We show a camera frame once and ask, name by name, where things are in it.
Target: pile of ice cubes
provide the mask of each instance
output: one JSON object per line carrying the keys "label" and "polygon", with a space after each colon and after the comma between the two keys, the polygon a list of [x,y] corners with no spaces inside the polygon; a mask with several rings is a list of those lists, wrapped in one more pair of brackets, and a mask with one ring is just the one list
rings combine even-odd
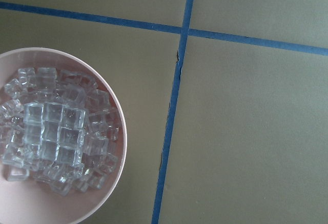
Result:
{"label": "pile of ice cubes", "polygon": [[18,69],[0,105],[0,156],[8,181],[100,189],[117,164],[119,114],[93,76],[55,68]]}

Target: blue tape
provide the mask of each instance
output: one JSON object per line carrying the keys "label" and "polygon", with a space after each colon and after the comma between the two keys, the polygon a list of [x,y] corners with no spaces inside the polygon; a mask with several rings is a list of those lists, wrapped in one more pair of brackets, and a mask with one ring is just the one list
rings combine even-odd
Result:
{"label": "blue tape", "polygon": [[29,12],[29,13],[35,13],[41,15],[58,16],[58,17],[71,18],[71,19],[77,19],[82,21],[113,24],[113,25],[148,29],[148,30],[167,32],[167,33],[176,33],[176,34],[181,33],[181,28],[175,26],[140,22],[140,21],[114,18],[109,16],[103,16],[103,15],[94,15],[94,14],[86,14],[86,13],[72,12],[66,10],[42,8],[42,7],[29,6],[29,5],[19,5],[13,3],[0,2],[0,9]]}
{"label": "blue tape", "polygon": [[179,49],[178,49],[178,61],[176,63],[175,72],[174,72],[169,114],[168,114],[168,120],[167,120],[167,124],[166,124],[164,145],[163,145],[163,151],[162,151],[162,164],[159,169],[157,190],[156,190],[155,201],[154,201],[152,224],[158,224],[158,221],[159,221],[159,214],[160,214],[160,207],[161,207],[161,203],[162,203],[166,170],[167,170],[168,160],[169,160],[170,145],[171,145],[173,125],[174,125],[174,117],[175,117],[176,105],[177,105],[177,101],[178,101],[180,76],[181,76],[181,70],[182,70],[182,66],[183,66],[183,60],[185,58],[193,1],[194,0],[187,0],[186,6],[184,9],[184,16],[183,16],[183,22],[182,22],[181,35],[180,35]]}
{"label": "blue tape", "polygon": [[265,47],[271,47],[271,48],[277,48],[283,50],[299,51],[299,52],[312,53],[317,55],[325,55],[325,56],[328,55],[327,48],[299,45],[299,44],[293,44],[293,43],[287,43],[287,42],[281,42],[281,41],[275,41],[275,40],[269,40],[263,38],[246,37],[246,36],[227,34],[227,33],[217,33],[211,31],[190,29],[189,36],[219,39],[223,41],[237,42],[237,43],[243,43],[243,44],[255,45],[255,46],[265,46]]}

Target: pink bowl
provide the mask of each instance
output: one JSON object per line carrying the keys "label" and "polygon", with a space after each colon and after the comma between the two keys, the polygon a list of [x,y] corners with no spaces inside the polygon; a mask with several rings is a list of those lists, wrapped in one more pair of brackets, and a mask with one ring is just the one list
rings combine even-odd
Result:
{"label": "pink bowl", "polygon": [[55,67],[91,74],[99,89],[108,91],[112,106],[119,110],[121,127],[115,155],[118,166],[100,190],[70,192],[66,197],[53,193],[47,185],[27,181],[8,182],[0,164],[0,223],[62,224],[79,223],[94,213],[111,195],[121,176],[127,153],[127,128],[121,106],[108,85],[93,68],[70,54],[47,48],[22,48],[0,54],[0,103],[8,99],[3,91],[19,68]]}

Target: painter's tape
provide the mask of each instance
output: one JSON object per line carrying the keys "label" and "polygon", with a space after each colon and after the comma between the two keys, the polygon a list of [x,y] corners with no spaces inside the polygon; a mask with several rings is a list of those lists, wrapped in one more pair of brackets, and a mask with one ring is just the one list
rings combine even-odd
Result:
{"label": "painter's tape", "polygon": [[167,32],[167,33],[177,33],[177,34],[181,33],[181,28],[175,26],[140,22],[140,21],[121,19],[121,18],[115,18],[115,17],[103,16],[103,15],[94,15],[94,14],[86,14],[86,13],[66,11],[66,10],[43,8],[37,6],[0,2],[0,9],[29,12],[29,13],[41,14],[41,15],[58,16],[58,17],[71,18],[71,19],[77,19],[82,21],[113,24],[113,25],[148,29],[148,30]]}
{"label": "painter's tape", "polygon": [[167,120],[167,124],[166,124],[164,145],[163,145],[163,151],[162,151],[162,164],[159,169],[157,189],[156,189],[156,195],[155,195],[155,201],[154,201],[152,224],[158,224],[158,221],[159,221],[159,213],[160,213],[160,207],[161,207],[161,203],[162,203],[166,170],[167,170],[169,154],[170,154],[170,145],[171,145],[173,125],[174,125],[175,110],[176,110],[176,105],[177,105],[178,95],[179,95],[180,75],[181,75],[181,70],[182,70],[182,66],[183,66],[183,60],[185,58],[186,45],[187,45],[187,39],[188,39],[188,31],[189,31],[189,26],[190,26],[190,18],[191,18],[191,12],[192,12],[192,8],[193,8],[193,1],[194,0],[187,0],[186,6],[184,8],[184,16],[183,16],[183,22],[182,22],[181,35],[180,35],[179,49],[178,49],[178,61],[176,63],[175,72],[174,72],[174,80],[173,80],[173,87],[172,87],[172,93],[171,93],[170,108],[169,108],[168,120]]}
{"label": "painter's tape", "polygon": [[287,42],[281,42],[281,41],[275,41],[275,40],[269,40],[263,38],[246,37],[246,36],[227,34],[227,33],[217,33],[217,32],[203,31],[197,29],[189,29],[189,36],[212,38],[212,39],[218,39],[218,40],[224,40],[230,42],[243,43],[248,45],[284,49],[290,51],[300,51],[300,52],[312,53],[317,55],[325,55],[325,56],[328,55],[327,48],[293,44],[293,43],[287,43]]}

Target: clear ice cube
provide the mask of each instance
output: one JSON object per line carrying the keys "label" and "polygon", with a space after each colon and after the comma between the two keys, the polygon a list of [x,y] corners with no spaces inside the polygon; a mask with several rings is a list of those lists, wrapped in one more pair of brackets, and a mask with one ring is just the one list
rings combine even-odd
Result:
{"label": "clear ice cube", "polygon": [[23,89],[18,79],[12,79],[7,84],[5,84],[5,92],[11,96],[13,99],[19,98]]}
{"label": "clear ice cube", "polygon": [[81,147],[84,143],[84,130],[60,128],[59,144],[61,146],[68,146],[74,149]]}
{"label": "clear ice cube", "polygon": [[82,151],[75,150],[70,147],[59,146],[57,162],[60,164],[68,164],[71,166],[81,163]]}
{"label": "clear ice cube", "polygon": [[10,142],[17,145],[17,146],[22,146],[23,145],[24,129],[19,127],[19,126],[15,126],[12,129],[11,134],[12,135],[10,137]]}
{"label": "clear ice cube", "polygon": [[36,86],[38,89],[53,90],[56,87],[57,71],[55,68],[38,68]]}
{"label": "clear ice cube", "polygon": [[43,104],[28,103],[24,105],[24,123],[40,125],[43,118]]}
{"label": "clear ice cube", "polygon": [[12,136],[12,126],[4,125],[0,126],[0,141],[8,142]]}
{"label": "clear ice cube", "polygon": [[109,109],[109,93],[99,89],[90,91],[86,99],[86,108],[89,109],[90,113]]}
{"label": "clear ice cube", "polygon": [[25,132],[23,137],[24,144],[37,144],[42,143],[43,127],[41,125],[25,124]]}
{"label": "clear ice cube", "polygon": [[23,146],[16,146],[8,144],[2,156],[2,163],[12,165],[18,168],[23,167],[25,148]]}
{"label": "clear ice cube", "polygon": [[109,141],[107,146],[107,152],[114,155],[116,151],[116,142]]}
{"label": "clear ice cube", "polygon": [[108,128],[102,111],[89,114],[89,122],[93,132],[105,131]]}
{"label": "clear ice cube", "polygon": [[42,133],[43,140],[57,142],[59,135],[59,123],[53,121],[44,121],[44,131]]}
{"label": "clear ice cube", "polygon": [[33,174],[33,179],[38,181],[38,182],[43,182],[49,184],[51,180],[43,174],[43,169],[39,169]]}
{"label": "clear ice cube", "polygon": [[43,89],[43,90],[37,91],[36,95],[37,95],[38,103],[49,102],[49,101],[53,101],[53,99],[54,99],[54,94],[53,94],[52,89],[50,89],[50,90]]}
{"label": "clear ice cube", "polygon": [[63,69],[60,71],[58,80],[60,82],[68,82],[78,85],[81,81],[81,75],[78,75],[76,72]]}
{"label": "clear ice cube", "polygon": [[108,127],[118,127],[120,118],[118,109],[115,107],[110,107],[108,110],[104,110],[104,120]]}
{"label": "clear ice cube", "polygon": [[63,109],[61,126],[71,129],[81,129],[84,125],[85,116],[85,110],[65,107]]}
{"label": "clear ice cube", "polygon": [[24,128],[24,113],[19,112],[16,115],[14,115],[10,120],[10,124],[14,127],[18,126]]}
{"label": "clear ice cube", "polygon": [[37,171],[40,163],[40,145],[25,145],[23,168]]}
{"label": "clear ice cube", "polygon": [[59,123],[62,120],[64,107],[63,104],[45,102],[43,119]]}
{"label": "clear ice cube", "polygon": [[67,84],[62,98],[70,106],[84,107],[86,100],[86,92],[83,87],[74,84]]}
{"label": "clear ice cube", "polygon": [[96,89],[98,84],[96,79],[88,74],[78,73],[81,76],[80,86],[82,86],[87,91],[91,91],[92,89]]}
{"label": "clear ice cube", "polygon": [[89,156],[105,155],[107,153],[109,140],[106,137],[95,134],[86,135],[83,145],[83,152]]}
{"label": "clear ice cube", "polygon": [[58,144],[52,141],[42,141],[41,158],[44,160],[55,161],[58,154]]}
{"label": "clear ice cube", "polygon": [[37,76],[43,76],[46,78],[57,78],[57,70],[55,68],[38,68]]}
{"label": "clear ice cube", "polygon": [[47,167],[43,174],[51,180],[62,180],[65,173],[66,166],[64,164],[53,163],[50,167]]}
{"label": "clear ice cube", "polygon": [[90,169],[90,168],[84,168],[83,169],[83,172],[82,172],[82,176],[79,180],[81,181],[88,181],[91,176],[92,176],[92,173],[93,173],[93,169]]}
{"label": "clear ice cube", "polygon": [[119,132],[118,127],[109,128],[106,130],[106,137],[112,141],[118,140],[118,132]]}
{"label": "clear ice cube", "polygon": [[101,157],[101,163],[99,164],[99,169],[106,174],[112,173],[117,166],[118,158],[110,153],[106,156]]}
{"label": "clear ice cube", "polygon": [[9,119],[23,109],[24,107],[18,99],[11,99],[0,106],[0,113],[2,113],[5,119]]}
{"label": "clear ice cube", "polygon": [[77,179],[73,182],[73,187],[78,191],[86,192],[89,188],[89,184],[86,181]]}
{"label": "clear ice cube", "polygon": [[89,169],[97,168],[101,162],[102,162],[101,156],[99,155],[89,156],[83,153],[82,163],[85,165],[85,168],[89,168]]}
{"label": "clear ice cube", "polygon": [[62,181],[52,181],[50,182],[50,188],[53,192],[65,197],[72,188],[71,180],[65,182]]}
{"label": "clear ice cube", "polygon": [[84,164],[77,164],[75,166],[66,165],[65,177],[68,179],[78,179],[82,177]]}
{"label": "clear ice cube", "polygon": [[101,170],[93,169],[92,175],[88,180],[89,186],[95,189],[101,189],[107,179],[108,175]]}
{"label": "clear ice cube", "polygon": [[17,168],[15,166],[9,166],[7,181],[23,181],[28,179],[30,171],[27,169]]}
{"label": "clear ice cube", "polygon": [[36,102],[37,91],[33,88],[27,88],[26,92],[23,92],[18,99],[23,105]]}
{"label": "clear ice cube", "polygon": [[18,80],[24,89],[35,87],[35,71],[34,68],[18,69]]}
{"label": "clear ice cube", "polygon": [[66,91],[66,86],[68,83],[62,83],[62,82],[56,82],[56,87],[53,90],[54,98],[53,100],[57,103],[60,104],[65,104],[65,98],[63,97],[65,91]]}

